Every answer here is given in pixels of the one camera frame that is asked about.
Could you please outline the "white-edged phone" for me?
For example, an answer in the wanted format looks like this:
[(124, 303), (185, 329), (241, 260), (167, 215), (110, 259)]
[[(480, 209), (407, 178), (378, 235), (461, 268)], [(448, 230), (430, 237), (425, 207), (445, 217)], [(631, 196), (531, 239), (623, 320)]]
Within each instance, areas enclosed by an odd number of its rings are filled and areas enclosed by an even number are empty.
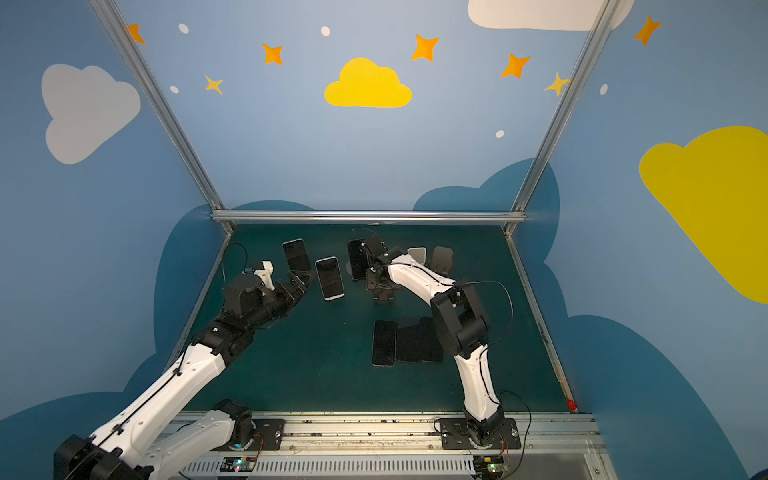
[(345, 295), (339, 260), (335, 256), (315, 262), (317, 278), (325, 301), (334, 301)]

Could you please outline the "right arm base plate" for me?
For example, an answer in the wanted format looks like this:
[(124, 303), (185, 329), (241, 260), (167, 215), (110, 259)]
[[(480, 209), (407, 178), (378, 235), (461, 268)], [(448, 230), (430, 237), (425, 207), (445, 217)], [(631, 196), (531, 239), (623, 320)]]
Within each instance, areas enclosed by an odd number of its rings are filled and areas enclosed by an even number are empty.
[(438, 418), (433, 423), (444, 450), (521, 450), (522, 437), (512, 418), (505, 418), (499, 430), (484, 443), (473, 440), (465, 418)]

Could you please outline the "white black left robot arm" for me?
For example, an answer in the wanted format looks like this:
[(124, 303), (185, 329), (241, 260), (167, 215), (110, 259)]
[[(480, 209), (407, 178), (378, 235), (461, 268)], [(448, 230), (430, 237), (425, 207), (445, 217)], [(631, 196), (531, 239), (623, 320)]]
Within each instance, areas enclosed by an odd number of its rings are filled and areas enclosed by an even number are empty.
[(248, 348), (256, 331), (285, 318), (306, 295), (309, 270), (275, 281), (268, 261), (234, 277), (220, 313), (128, 407), (88, 437), (72, 435), (55, 451), (56, 479), (169, 479), (206, 452), (253, 438), (251, 412), (224, 401), (163, 442), (157, 439), (208, 383)]

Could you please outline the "black phone stand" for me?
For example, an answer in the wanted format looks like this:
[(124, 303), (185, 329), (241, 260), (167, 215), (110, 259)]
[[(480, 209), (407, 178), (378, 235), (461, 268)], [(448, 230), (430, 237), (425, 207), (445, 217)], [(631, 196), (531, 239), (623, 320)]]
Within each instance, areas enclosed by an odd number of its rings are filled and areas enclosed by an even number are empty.
[(395, 297), (395, 288), (377, 288), (373, 291), (374, 301), (378, 304), (391, 304)]

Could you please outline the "round wooden phone stand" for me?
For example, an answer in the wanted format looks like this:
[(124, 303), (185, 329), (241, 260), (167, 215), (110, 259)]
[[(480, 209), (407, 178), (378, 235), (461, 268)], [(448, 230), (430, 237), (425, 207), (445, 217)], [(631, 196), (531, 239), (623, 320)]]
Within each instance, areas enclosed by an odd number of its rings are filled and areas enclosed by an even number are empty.
[(449, 277), (454, 267), (453, 250), (444, 246), (436, 246), (428, 261), (428, 267), (443, 277)]

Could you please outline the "white phone stand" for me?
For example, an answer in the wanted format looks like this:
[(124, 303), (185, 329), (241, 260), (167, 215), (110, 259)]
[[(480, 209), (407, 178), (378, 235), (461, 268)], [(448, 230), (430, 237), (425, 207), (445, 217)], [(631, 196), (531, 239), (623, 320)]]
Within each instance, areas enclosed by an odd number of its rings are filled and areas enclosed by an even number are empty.
[(407, 249), (407, 253), (419, 264), (425, 265), (427, 261), (427, 248), (426, 247), (411, 247)]

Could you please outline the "purple phone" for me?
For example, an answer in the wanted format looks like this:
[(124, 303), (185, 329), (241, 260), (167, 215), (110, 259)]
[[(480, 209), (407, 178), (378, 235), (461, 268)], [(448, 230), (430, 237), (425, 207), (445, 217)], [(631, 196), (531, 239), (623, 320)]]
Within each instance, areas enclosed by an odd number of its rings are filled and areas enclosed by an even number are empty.
[(397, 323), (377, 320), (373, 329), (372, 365), (392, 367), (396, 363)]

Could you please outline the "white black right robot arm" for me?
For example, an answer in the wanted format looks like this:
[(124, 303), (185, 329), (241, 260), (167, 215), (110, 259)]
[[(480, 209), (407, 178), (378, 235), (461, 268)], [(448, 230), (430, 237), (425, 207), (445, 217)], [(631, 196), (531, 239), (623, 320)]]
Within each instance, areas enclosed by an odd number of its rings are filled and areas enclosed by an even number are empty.
[(353, 278), (364, 280), (376, 298), (389, 299), (405, 288), (430, 306), (437, 340), (457, 365), (469, 438), (477, 447), (489, 447), (505, 413), (490, 373), (491, 321), (475, 284), (432, 271), (406, 251), (387, 248), (377, 235), (349, 241), (347, 251)]

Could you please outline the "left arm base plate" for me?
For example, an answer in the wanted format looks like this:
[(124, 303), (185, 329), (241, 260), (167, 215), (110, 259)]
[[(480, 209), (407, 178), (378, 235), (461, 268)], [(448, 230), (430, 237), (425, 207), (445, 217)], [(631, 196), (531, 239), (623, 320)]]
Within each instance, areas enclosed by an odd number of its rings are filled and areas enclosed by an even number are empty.
[(252, 418), (251, 426), (236, 426), (225, 449), (230, 451), (277, 451), (281, 447), (285, 420), (280, 418)]

